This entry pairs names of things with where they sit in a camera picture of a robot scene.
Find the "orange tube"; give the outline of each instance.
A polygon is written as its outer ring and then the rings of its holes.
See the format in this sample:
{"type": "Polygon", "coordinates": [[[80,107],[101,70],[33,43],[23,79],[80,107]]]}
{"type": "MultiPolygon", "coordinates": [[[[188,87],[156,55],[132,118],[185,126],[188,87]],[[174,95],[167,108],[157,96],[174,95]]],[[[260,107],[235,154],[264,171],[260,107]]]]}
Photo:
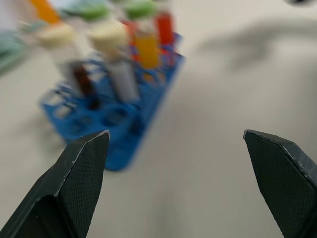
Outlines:
{"type": "Polygon", "coordinates": [[[61,20],[55,9],[48,3],[47,0],[28,0],[36,9],[37,16],[48,24],[60,23],[61,20]]]}
{"type": "MultiPolygon", "coordinates": [[[[155,33],[135,35],[134,42],[138,51],[138,61],[144,69],[152,70],[160,67],[160,50],[155,33]]],[[[146,74],[145,79],[151,81],[152,77],[146,74]]]]}
{"type": "Polygon", "coordinates": [[[174,32],[173,32],[173,19],[172,15],[167,12],[161,13],[156,18],[158,32],[160,36],[160,43],[162,45],[173,44],[174,32]]]}

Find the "white table surface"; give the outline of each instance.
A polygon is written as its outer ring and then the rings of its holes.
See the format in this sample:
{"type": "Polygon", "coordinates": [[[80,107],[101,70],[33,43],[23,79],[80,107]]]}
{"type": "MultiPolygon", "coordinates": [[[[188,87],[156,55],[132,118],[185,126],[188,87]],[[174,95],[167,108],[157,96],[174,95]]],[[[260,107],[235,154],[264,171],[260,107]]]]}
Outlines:
{"type": "MultiPolygon", "coordinates": [[[[88,237],[281,238],[245,129],[317,158],[317,23],[282,0],[174,0],[187,57],[132,166],[105,172],[88,237]]],[[[64,144],[38,107],[58,81],[39,49],[0,78],[0,227],[64,144]]]]}

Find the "blue test tube rack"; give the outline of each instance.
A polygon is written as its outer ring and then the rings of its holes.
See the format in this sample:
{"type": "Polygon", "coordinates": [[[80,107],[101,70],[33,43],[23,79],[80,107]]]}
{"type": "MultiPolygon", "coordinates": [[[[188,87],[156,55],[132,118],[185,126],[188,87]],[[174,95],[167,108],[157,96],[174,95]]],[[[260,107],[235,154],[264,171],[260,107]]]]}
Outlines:
{"type": "MultiPolygon", "coordinates": [[[[141,100],[134,104],[124,104],[117,101],[104,64],[101,59],[96,58],[98,54],[94,53],[94,57],[87,60],[86,64],[95,67],[94,70],[89,70],[90,75],[102,74],[99,81],[93,81],[93,86],[101,102],[101,106],[97,110],[87,109],[85,100],[73,97],[70,86],[66,82],[58,84],[54,90],[46,93],[40,100],[40,105],[66,143],[86,134],[108,129],[110,142],[105,169],[120,171],[130,164],[151,119],[184,62],[184,57],[174,52],[174,46],[180,40],[181,36],[176,34],[173,46],[163,46],[174,54],[173,67],[165,66],[158,72],[157,70],[144,70],[136,65],[135,74],[141,100]],[[144,73],[152,75],[155,83],[144,82],[142,80],[144,73]],[[165,75],[165,83],[159,81],[158,73],[165,75]],[[56,94],[62,100],[52,105],[49,101],[56,94]],[[56,116],[56,112],[61,107],[68,108],[69,111],[63,118],[56,116]]],[[[164,65],[167,65],[166,61],[167,59],[163,57],[164,65]]]]}

